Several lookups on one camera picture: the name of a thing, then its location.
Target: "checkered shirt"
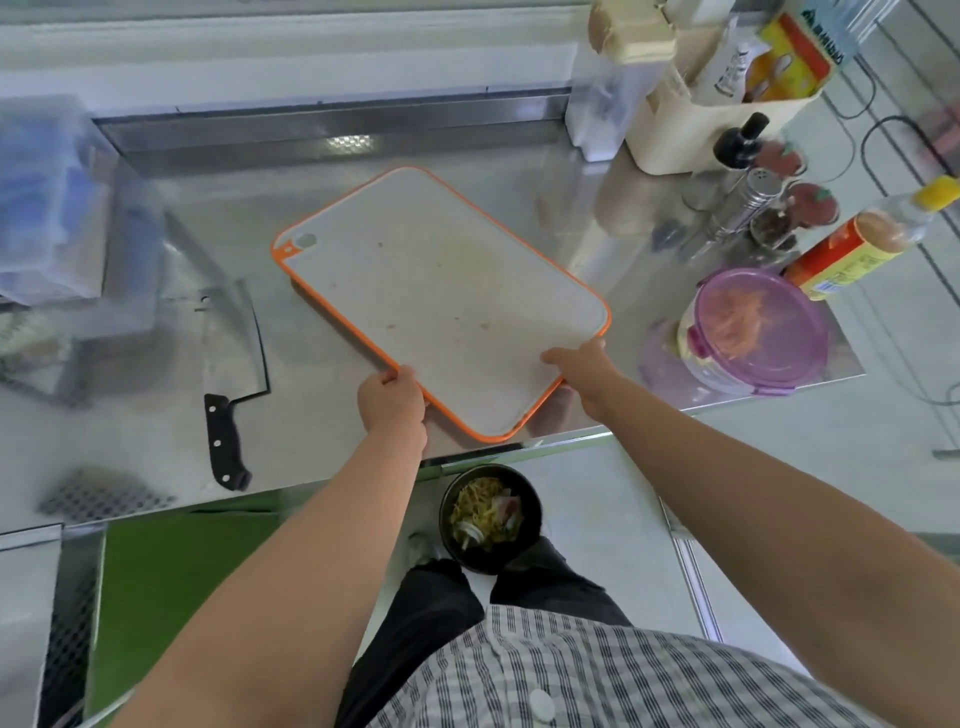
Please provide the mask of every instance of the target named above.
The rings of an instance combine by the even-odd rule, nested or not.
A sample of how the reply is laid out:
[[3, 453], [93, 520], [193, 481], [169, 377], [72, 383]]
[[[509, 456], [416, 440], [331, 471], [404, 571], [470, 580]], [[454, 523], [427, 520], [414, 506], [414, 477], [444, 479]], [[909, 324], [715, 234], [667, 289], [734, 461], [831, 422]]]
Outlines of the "checkered shirt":
[[537, 725], [886, 724], [816, 681], [734, 647], [498, 605], [428, 658], [371, 723]]

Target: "bowl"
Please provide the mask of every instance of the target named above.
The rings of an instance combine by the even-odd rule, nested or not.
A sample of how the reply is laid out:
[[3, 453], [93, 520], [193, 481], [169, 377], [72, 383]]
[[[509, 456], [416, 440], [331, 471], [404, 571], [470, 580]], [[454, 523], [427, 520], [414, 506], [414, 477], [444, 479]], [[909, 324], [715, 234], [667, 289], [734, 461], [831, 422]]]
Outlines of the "bowl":
[[[457, 504], [457, 497], [468, 483], [478, 477], [499, 478], [514, 496], [520, 498], [520, 508], [523, 511], [523, 523], [520, 524], [520, 533], [516, 540], [494, 544], [490, 551], [480, 546], [460, 548], [450, 524], [450, 515]], [[446, 550], [461, 566], [477, 573], [498, 574], [503, 571], [507, 564], [537, 542], [542, 526], [543, 509], [537, 491], [523, 475], [505, 465], [480, 465], [460, 473], [447, 487], [440, 502], [440, 536]]]

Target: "white cutting board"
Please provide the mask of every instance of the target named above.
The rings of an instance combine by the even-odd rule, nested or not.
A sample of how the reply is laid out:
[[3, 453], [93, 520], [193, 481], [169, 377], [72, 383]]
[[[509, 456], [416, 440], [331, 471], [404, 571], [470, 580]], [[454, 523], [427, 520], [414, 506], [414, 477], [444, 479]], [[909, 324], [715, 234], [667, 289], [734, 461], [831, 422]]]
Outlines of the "white cutting board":
[[481, 442], [519, 430], [560, 383], [540, 363], [610, 310], [426, 170], [399, 167], [282, 232], [277, 264]]

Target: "bottle label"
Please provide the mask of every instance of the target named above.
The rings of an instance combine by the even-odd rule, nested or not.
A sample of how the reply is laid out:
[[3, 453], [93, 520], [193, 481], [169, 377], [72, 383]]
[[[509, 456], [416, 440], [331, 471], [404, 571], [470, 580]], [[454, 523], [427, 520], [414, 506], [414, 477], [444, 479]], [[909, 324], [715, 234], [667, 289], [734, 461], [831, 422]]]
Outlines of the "bottle label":
[[783, 277], [811, 300], [822, 301], [899, 254], [867, 242], [854, 217], [788, 266]]

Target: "hand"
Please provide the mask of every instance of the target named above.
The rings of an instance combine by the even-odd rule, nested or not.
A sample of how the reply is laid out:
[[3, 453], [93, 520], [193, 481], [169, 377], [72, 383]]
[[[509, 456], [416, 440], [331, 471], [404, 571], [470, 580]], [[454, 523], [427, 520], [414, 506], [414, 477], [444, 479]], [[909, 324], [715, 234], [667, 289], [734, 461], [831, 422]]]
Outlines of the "hand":
[[603, 339], [590, 339], [580, 349], [549, 349], [540, 355], [544, 364], [556, 364], [566, 383], [580, 394], [584, 411], [599, 423], [604, 421], [605, 397], [621, 377], [604, 352]]
[[357, 390], [357, 406], [368, 432], [381, 427], [418, 427], [426, 443], [426, 428], [423, 426], [426, 403], [417, 376], [410, 367], [400, 367], [399, 372], [368, 376]]

